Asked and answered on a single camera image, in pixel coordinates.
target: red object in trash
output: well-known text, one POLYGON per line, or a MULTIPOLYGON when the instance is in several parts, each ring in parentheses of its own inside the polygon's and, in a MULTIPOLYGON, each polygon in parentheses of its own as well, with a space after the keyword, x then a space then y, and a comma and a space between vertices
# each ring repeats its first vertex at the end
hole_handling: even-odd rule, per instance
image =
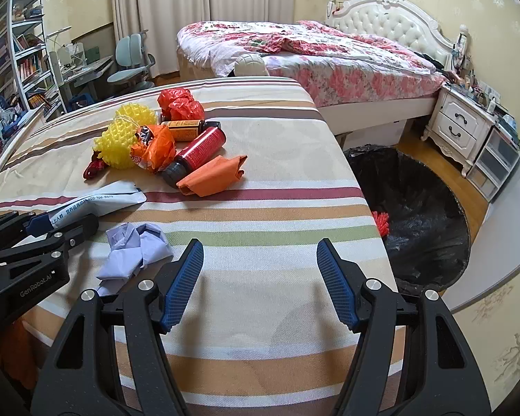
POLYGON ((83 172, 84 179, 91 180, 94 177, 96 177, 100 171, 108 167, 108 164, 106 164, 101 158, 98 158, 99 153, 100 152, 93 153, 93 157, 91 158, 90 164, 83 172))
POLYGON ((372 211, 372 216, 375 220, 375 224, 378 227, 379 236, 384 238, 389 234, 389 214, 386 212, 372 211))
POLYGON ((184 87, 164 89, 159 94, 158 104, 165 120, 204 120, 204 108, 184 87))

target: orange plastic bag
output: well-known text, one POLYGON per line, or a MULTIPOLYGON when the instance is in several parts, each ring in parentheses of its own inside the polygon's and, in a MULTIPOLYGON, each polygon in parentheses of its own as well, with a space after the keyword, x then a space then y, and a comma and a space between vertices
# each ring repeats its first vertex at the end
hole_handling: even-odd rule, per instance
POLYGON ((175 141, 166 125, 141 126, 137 143, 131 146, 131 159, 152 173, 164 170, 175 158, 175 141))

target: striped mattress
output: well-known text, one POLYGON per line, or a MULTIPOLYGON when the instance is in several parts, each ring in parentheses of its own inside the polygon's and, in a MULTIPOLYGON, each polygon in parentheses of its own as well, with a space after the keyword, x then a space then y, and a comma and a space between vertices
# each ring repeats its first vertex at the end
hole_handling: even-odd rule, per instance
MULTIPOLYGON (((70 252, 70 282, 25 314, 37 362, 80 292, 97 287, 96 272, 110 250, 105 231, 153 222, 166 232, 175 258, 192 238, 205 246, 182 322, 162 337, 191 413, 327 415, 358 338, 337 319, 316 265, 317 242, 328 237, 342 258, 396 289, 358 182, 325 122, 316 120, 312 100, 292 80, 216 79, 188 87, 221 121, 223 156, 248 155, 243 181, 225 192, 184 197, 140 168, 110 169, 84 182, 93 138, 117 107, 128 99, 157 107, 162 88, 55 120, 22 144, 0 173, 0 214, 49 211, 121 179, 133 180, 147 197, 101 217, 94 238, 70 252)), ((403 346, 399 329, 384 406, 393 403, 403 346)), ((127 403, 138 407, 122 328, 116 350, 127 403)))

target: silver screw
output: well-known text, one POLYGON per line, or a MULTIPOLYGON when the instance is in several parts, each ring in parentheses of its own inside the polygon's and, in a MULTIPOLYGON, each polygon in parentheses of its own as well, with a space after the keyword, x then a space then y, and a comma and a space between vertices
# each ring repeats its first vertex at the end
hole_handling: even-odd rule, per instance
POLYGON ((141 291, 148 291, 154 287, 154 282, 152 280, 143 280, 139 283, 139 289, 141 291))
POLYGON ((85 302, 88 302, 89 300, 92 300, 94 298, 95 292, 92 289, 87 289, 86 291, 83 291, 81 294, 81 299, 85 302))
POLYGON ((426 294, 426 297, 427 297, 428 299, 430 299, 430 300, 435 301, 435 300, 439 299, 439 294, 437 294, 437 292, 434 291, 433 289, 428 289, 428 290, 425 292, 425 294, 426 294))
POLYGON ((368 289, 371 289, 372 291, 377 291, 378 289, 381 289, 381 283, 378 280, 375 280, 374 278, 369 279, 366 282, 366 286, 368 289))

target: bed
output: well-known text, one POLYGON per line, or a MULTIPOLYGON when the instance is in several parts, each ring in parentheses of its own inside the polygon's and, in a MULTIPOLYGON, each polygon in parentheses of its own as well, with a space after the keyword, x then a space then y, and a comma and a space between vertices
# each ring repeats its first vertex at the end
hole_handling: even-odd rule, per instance
MULTIPOLYGON (((396 41, 410 51, 427 54, 442 63, 445 70, 451 69, 453 43, 443 37, 437 21, 408 0, 349 0, 339 6, 336 0, 329 0, 325 22, 328 30, 345 35, 376 35, 396 41)), ((262 33, 266 24, 257 26, 262 33)), ((197 55, 193 46, 204 37, 185 36, 185 30, 178 35, 184 79, 219 76, 231 70, 213 64, 212 55, 197 55)), ((239 56, 238 51, 230 53, 234 56, 230 60, 239 56)), ((433 71, 420 76, 373 61, 287 51, 265 54, 262 59, 270 75, 294 78, 309 91, 334 135, 428 115, 433 112, 437 90, 445 80, 433 71), (408 84, 397 84, 400 80, 408 84)))
MULTIPOLYGON (((316 243, 329 237, 343 258, 396 289, 366 201, 328 126, 313 117, 312 100, 297 83, 268 77, 183 85, 207 112, 224 108, 217 113, 228 139, 222 154, 248 155, 245 180, 228 191, 202 200, 183 197, 139 168, 109 170, 89 183, 82 179, 93 138, 115 109, 129 100, 157 108, 159 92, 173 86, 54 120, 26 140, 0 173, 0 214, 48 211, 65 198, 128 177, 147 195, 140 206, 101 217, 97 235, 70 252, 70 282, 23 317, 36 362, 42 364, 73 300, 98 285, 96 271, 109 253, 104 230, 153 222, 167 232, 176 258, 192 237, 205 246, 204 267, 183 320, 164 337, 191 413, 326 416, 357 337, 337 319, 317 270, 316 243), (286 118, 274 118, 281 110, 286 118), (254 112, 234 117, 242 111, 254 112)), ((391 390, 403 349, 404 329, 398 329, 387 406, 394 403, 391 390)), ((122 330, 116 332, 116 351, 126 401, 137 407, 122 330)))

